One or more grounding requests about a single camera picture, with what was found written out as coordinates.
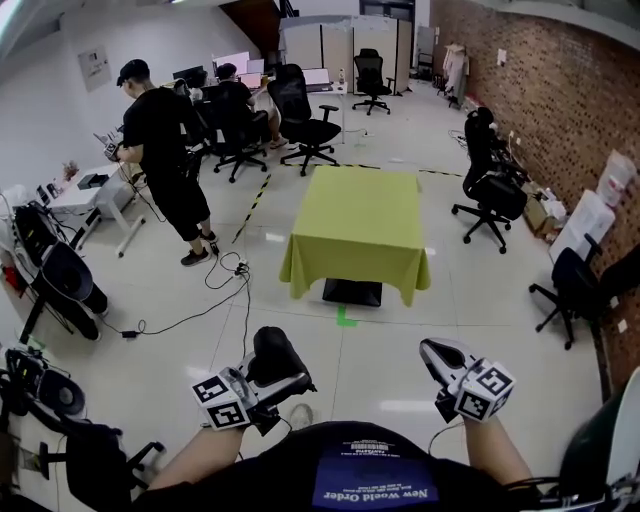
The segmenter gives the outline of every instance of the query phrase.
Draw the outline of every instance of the poster on wall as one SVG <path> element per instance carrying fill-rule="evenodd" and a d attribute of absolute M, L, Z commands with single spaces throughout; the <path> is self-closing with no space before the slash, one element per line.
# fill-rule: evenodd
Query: poster on wall
<path fill-rule="evenodd" d="M 78 55 L 87 92 L 111 82 L 111 68 L 103 45 Z"/>

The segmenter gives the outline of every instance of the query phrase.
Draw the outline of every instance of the brick wall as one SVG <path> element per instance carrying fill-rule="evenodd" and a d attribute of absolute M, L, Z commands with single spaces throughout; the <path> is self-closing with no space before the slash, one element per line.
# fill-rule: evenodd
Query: brick wall
<path fill-rule="evenodd" d="M 522 138 L 514 153 L 569 209 L 585 188 L 595 190 L 612 149 L 640 167 L 640 53 L 573 25 L 467 0 L 431 0 L 431 26 L 440 27 L 436 70 L 445 45 L 466 46 L 467 93 L 493 111 L 503 136 L 514 130 Z M 508 52 L 504 67 L 496 63 L 499 48 Z M 598 273 L 640 243 L 639 188 L 636 179 L 616 211 Z M 629 329 L 619 334 L 622 318 Z M 640 365 L 640 292 L 621 297 L 604 319 L 604 336 L 619 387 Z"/>

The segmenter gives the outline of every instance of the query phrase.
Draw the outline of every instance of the table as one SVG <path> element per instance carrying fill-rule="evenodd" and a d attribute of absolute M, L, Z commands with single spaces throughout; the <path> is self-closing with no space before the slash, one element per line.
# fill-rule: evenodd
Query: table
<path fill-rule="evenodd" d="M 109 209 L 109 212 L 113 215 L 118 226 L 122 229 L 123 239 L 116 249 L 116 255 L 119 258 L 122 258 L 134 235 L 138 232 L 140 226 L 142 226 L 146 221 L 144 216 L 140 215 L 133 224 L 129 224 L 122 216 L 120 209 L 116 205 L 114 200 L 115 196 L 121 190 L 123 185 L 122 179 L 118 175 L 119 170 L 120 166 L 113 163 L 97 169 L 80 171 L 73 177 L 64 192 L 49 203 L 48 208 L 53 213 L 56 213 L 76 208 L 89 210 L 95 208 L 98 204 L 104 205 Z M 80 190 L 78 188 L 78 183 L 87 174 L 106 174 L 109 176 L 109 180 L 102 187 Z M 74 240 L 74 242 L 76 242 L 76 246 L 82 247 L 82 244 L 89 234 L 95 229 L 98 222 L 100 222 L 100 218 L 97 213 L 89 215 L 86 225 L 81 228 L 82 233 L 79 231 L 80 239 L 77 241 Z"/>
<path fill-rule="evenodd" d="M 280 280 L 299 299 L 321 278 L 390 284 L 406 306 L 430 286 L 414 174 L 316 167 Z"/>

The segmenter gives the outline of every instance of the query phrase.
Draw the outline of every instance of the green tablecloth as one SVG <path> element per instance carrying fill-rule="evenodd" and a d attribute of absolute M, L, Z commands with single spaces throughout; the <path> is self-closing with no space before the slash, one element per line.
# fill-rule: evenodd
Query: green tablecloth
<path fill-rule="evenodd" d="M 299 299 L 317 279 L 387 283 L 406 306 L 431 284 L 413 174 L 316 167 L 280 280 Z"/>

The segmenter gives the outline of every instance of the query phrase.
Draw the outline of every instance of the man in black clothes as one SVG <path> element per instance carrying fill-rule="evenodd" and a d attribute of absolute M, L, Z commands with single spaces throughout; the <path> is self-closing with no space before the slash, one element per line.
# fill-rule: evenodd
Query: man in black clothes
<path fill-rule="evenodd" d="M 271 149 L 278 149 L 287 143 L 287 140 L 280 135 L 280 118 L 278 117 L 278 111 L 275 108 L 259 111 L 256 113 L 249 110 L 250 107 L 255 107 L 256 98 L 264 91 L 264 87 L 259 89 L 255 93 L 251 94 L 249 88 L 242 82 L 238 82 L 236 76 L 237 68 L 233 64 L 223 64 L 218 67 L 218 80 L 220 80 L 220 87 L 223 87 L 229 93 L 231 101 L 234 103 L 234 111 L 238 112 L 238 115 L 246 116 L 247 119 L 252 117 L 260 117 L 266 114 L 265 119 L 268 119 L 269 132 L 271 133 Z"/>
<path fill-rule="evenodd" d="M 156 205 L 191 245 L 182 265 L 191 267 L 207 261 L 212 249 L 205 249 L 201 239 L 215 244 L 217 237 L 211 231 L 211 214 L 202 189 L 185 172 L 189 162 L 181 128 L 184 125 L 191 135 L 201 132 L 191 102 L 170 89 L 156 88 L 143 60 L 132 60 L 122 68 L 118 86 L 136 100 L 124 115 L 123 147 L 118 150 L 118 158 L 140 164 Z"/>

